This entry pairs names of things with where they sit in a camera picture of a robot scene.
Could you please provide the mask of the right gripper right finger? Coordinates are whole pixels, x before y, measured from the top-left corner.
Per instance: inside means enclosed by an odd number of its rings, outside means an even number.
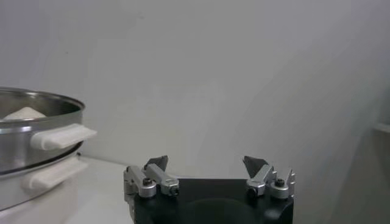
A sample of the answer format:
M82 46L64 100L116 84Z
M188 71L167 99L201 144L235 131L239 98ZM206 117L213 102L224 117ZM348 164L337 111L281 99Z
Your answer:
M278 200L294 197L296 174L292 169L278 172L264 159L251 156L244 156L243 163L249 174L249 179L246 180L249 198L259 198L265 194Z

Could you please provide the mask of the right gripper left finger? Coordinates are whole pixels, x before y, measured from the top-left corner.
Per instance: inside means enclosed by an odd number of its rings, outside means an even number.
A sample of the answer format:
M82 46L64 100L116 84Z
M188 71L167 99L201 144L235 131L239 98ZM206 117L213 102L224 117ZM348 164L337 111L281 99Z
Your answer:
M128 166L124 171L124 194L138 195L141 198L152 198L160 192L169 197L176 197L180 192L177 178L169 176L165 170L168 156L151 158L143 167Z

